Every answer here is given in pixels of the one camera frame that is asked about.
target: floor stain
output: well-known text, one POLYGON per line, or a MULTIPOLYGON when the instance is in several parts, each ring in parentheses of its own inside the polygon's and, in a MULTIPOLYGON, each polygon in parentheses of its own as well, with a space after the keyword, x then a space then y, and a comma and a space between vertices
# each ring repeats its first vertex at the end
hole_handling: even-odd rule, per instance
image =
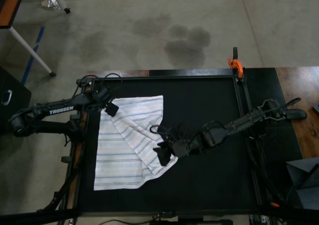
POLYGON ((165 52, 172 65, 178 68, 201 67, 205 62, 203 49, 187 40, 169 42, 165 46, 165 52))
POLYGON ((103 31, 85 36, 79 44, 81 60, 89 66, 92 62, 98 62, 107 58, 109 52, 104 45, 105 41, 105 32, 103 31))
POLYGON ((144 37, 155 37, 163 32, 170 24, 168 14, 161 14, 156 18, 144 18, 133 23, 133 33, 144 37))
POLYGON ((172 37, 182 38, 166 44, 166 52, 170 63, 176 68, 199 68, 205 63, 204 48, 209 46, 211 35, 201 27, 187 29, 175 25, 169 30, 172 37))
POLYGON ((121 46, 122 51, 132 63, 138 67, 137 55, 139 47, 136 44, 124 44, 121 46))
POLYGON ((182 25, 174 25, 169 29, 169 35, 171 37, 186 38, 188 33, 188 28, 182 25))

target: cloth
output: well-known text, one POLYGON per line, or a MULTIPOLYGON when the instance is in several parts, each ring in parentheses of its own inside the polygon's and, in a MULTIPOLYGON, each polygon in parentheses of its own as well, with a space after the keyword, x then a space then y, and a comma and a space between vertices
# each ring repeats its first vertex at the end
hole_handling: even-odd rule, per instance
POLYGON ((163 117, 163 96, 115 99, 114 117, 101 112, 94 190, 136 189, 164 174, 176 162, 160 165, 153 148, 163 142, 150 132, 163 117))

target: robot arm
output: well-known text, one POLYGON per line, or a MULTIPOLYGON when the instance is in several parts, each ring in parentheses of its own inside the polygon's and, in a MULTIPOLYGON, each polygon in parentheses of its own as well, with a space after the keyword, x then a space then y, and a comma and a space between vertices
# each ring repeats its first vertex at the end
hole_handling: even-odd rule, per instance
POLYGON ((192 139, 174 141, 172 138, 169 138, 168 141, 160 143, 159 148, 154 148, 153 150, 158 154, 162 166, 166 166, 169 163, 172 154, 176 157, 183 157, 192 153, 207 153, 211 149, 217 148, 226 137, 241 132, 261 121, 307 118, 307 113, 303 110, 285 109, 285 107, 299 101, 300 98, 296 98, 281 107, 276 100, 266 100, 261 106, 253 109, 250 113, 226 125, 222 125, 217 121, 211 121, 204 125, 192 139), (218 127, 212 127, 212 124, 217 124, 218 127))
POLYGON ((114 95, 110 88, 103 85, 98 91, 86 90, 67 100, 35 104, 29 108, 22 109, 9 119, 9 128, 17 137, 46 132, 64 133, 72 140, 76 137, 81 137, 79 126, 74 121, 57 123, 41 120, 46 116, 73 110, 92 113, 104 109, 109 115, 114 116, 118 107, 112 103, 113 99, 114 95))

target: orange clamp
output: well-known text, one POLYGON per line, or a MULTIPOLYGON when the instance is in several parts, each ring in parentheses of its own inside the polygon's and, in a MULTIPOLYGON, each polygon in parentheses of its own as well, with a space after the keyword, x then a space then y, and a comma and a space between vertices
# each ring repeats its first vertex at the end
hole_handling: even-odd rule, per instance
POLYGON ((244 75, 244 70, 243 66, 241 65, 241 62, 238 61, 237 47, 233 48, 233 61, 230 58, 228 58, 228 64, 230 68, 238 70, 238 78, 241 79, 244 75))

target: black cabinet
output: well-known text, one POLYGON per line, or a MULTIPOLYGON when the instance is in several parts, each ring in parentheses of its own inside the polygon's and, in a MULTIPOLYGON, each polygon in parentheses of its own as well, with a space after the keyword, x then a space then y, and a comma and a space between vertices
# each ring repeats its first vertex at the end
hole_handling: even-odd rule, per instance
POLYGON ((0 132, 8 119, 18 110, 29 106, 31 92, 17 79, 0 67, 0 132))

